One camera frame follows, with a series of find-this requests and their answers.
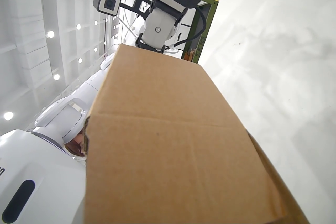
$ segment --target white robot body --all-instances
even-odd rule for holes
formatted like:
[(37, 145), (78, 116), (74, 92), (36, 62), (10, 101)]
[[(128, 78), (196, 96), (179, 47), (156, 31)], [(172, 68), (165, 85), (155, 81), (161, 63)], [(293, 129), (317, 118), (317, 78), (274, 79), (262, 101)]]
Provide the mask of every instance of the white robot body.
[(13, 130), (0, 146), (0, 223), (83, 223), (85, 166), (34, 132)]

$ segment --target white ceiling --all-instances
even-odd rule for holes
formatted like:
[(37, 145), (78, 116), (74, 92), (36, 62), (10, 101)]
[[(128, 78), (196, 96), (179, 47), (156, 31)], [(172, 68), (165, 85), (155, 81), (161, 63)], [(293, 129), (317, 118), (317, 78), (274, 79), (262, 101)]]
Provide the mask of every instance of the white ceiling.
[[(119, 22), (109, 17), (106, 24), (92, 1), (0, 0), (0, 134), (26, 129), (44, 107), (98, 70), (106, 34), (118, 33), (106, 26)], [(46, 37), (50, 30), (53, 38)], [(14, 113), (10, 121), (2, 117), (7, 111)]]

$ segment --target white floor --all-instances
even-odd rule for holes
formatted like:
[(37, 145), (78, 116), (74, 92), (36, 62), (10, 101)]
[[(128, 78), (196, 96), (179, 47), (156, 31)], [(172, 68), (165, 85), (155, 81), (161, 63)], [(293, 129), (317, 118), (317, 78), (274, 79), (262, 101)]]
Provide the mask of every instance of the white floor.
[(311, 223), (336, 219), (336, 0), (220, 0), (199, 63)]

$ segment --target black cable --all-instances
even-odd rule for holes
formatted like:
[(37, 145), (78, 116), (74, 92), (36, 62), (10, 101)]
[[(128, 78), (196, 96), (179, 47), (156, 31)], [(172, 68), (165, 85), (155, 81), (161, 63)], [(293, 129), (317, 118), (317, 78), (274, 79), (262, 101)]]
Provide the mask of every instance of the black cable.
[(205, 18), (205, 16), (204, 16), (202, 10), (201, 10), (199, 7), (196, 7), (196, 10), (197, 10), (198, 13), (201, 15), (201, 18), (202, 18), (202, 20), (203, 20), (203, 27), (202, 27), (202, 29), (201, 29), (197, 34), (195, 34), (192, 38), (185, 39), (185, 40), (182, 40), (182, 41), (180, 41), (180, 42), (175, 43), (175, 44), (174, 44), (174, 47), (177, 47), (178, 45), (181, 45), (181, 44), (183, 44), (183, 43), (187, 43), (187, 42), (190, 42), (190, 41), (196, 39), (196, 38), (199, 37), (199, 36), (205, 31), (205, 29), (207, 28), (207, 19)]

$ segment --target person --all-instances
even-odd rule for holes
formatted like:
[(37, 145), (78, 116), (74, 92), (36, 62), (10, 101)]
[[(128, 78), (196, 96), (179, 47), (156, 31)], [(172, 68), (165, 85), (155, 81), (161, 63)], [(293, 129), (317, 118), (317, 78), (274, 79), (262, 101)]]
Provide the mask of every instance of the person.
[(64, 147), (75, 156), (85, 157), (83, 129), (71, 141), (64, 144)]

